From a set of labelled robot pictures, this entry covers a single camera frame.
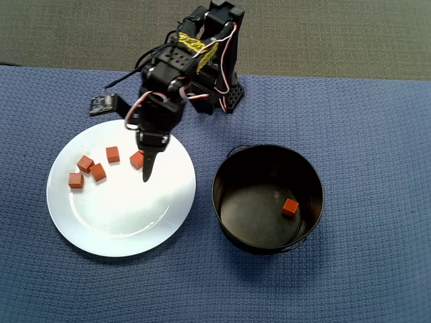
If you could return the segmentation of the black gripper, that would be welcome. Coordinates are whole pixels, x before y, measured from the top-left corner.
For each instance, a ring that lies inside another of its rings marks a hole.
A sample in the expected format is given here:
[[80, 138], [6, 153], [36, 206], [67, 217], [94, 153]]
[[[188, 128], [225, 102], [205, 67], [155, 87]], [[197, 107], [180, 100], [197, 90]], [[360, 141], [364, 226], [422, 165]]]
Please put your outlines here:
[[155, 92], [150, 93], [137, 108], [137, 147], [143, 151], [143, 181], [151, 175], [157, 154], [163, 152], [169, 141], [170, 132], [182, 120], [185, 101], [180, 96], [166, 101]]

